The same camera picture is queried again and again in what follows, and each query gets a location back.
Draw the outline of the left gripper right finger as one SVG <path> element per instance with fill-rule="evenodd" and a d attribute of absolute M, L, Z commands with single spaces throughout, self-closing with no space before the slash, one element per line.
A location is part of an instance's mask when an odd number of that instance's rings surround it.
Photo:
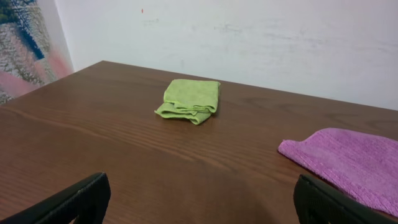
<path fill-rule="evenodd" d="M 300 224 L 397 224 L 309 175 L 300 175 L 294 188 Z"/>

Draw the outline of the purple cloth with label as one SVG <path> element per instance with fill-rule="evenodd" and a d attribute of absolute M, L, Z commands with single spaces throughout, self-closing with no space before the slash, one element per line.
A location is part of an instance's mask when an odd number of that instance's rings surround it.
<path fill-rule="evenodd" d="M 397 216 L 396 140 L 325 128 L 303 141 L 282 141 L 278 152 L 357 202 Z"/>

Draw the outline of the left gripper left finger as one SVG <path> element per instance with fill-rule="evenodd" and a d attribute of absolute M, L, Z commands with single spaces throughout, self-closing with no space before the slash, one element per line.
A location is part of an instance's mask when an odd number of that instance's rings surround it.
<path fill-rule="evenodd" d="M 98 172 L 1 220 L 1 224 L 102 224 L 110 198 L 108 177 Z"/>

